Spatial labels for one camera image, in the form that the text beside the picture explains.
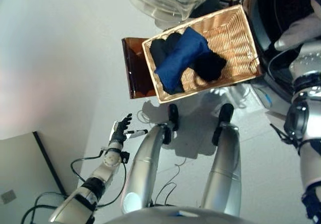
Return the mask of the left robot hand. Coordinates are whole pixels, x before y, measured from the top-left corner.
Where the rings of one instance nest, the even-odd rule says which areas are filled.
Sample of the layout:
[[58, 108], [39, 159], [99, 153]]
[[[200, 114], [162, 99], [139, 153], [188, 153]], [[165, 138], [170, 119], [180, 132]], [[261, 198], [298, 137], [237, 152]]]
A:
[[148, 130], [128, 130], [132, 114], [128, 114], [122, 121], [115, 121], [110, 132], [109, 142], [117, 141], [123, 144], [127, 139], [137, 138], [148, 133]]

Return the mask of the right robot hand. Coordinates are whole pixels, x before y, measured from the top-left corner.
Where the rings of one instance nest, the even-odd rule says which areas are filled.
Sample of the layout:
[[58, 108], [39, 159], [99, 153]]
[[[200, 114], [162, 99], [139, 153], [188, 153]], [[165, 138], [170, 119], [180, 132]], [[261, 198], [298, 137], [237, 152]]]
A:
[[320, 17], [312, 13], [307, 17], [293, 22], [274, 43], [277, 51], [293, 49], [296, 46], [320, 36]]

